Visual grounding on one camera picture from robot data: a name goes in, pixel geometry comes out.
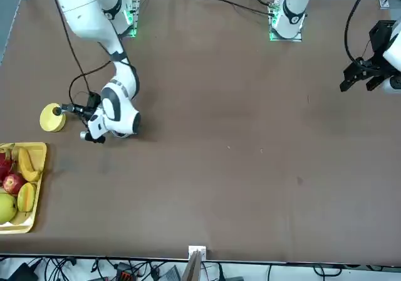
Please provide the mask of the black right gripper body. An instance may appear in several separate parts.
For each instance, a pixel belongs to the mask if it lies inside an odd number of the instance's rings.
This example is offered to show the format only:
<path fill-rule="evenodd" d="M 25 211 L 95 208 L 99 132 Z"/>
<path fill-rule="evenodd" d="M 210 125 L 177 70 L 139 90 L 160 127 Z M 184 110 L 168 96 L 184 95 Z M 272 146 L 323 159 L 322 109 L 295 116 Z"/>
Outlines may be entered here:
<path fill-rule="evenodd" d="M 82 111 L 84 118 L 90 118 L 95 113 L 100 103 L 101 96 L 98 93 L 89 93 L 87 103 Z"/>

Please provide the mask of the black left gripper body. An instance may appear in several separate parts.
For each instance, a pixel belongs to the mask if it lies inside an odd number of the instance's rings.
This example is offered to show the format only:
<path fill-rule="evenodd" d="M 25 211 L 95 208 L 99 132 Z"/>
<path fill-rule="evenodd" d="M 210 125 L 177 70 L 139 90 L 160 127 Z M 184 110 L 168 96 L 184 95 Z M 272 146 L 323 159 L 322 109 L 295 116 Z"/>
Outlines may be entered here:
<path fill-rule="evenodd" d="M 383 60 L 383 53 L 388 48 L 393 26 L 396 20 L 379 20 L 369 31 L 373 56 L 372 63 L 380 63 Z"/>

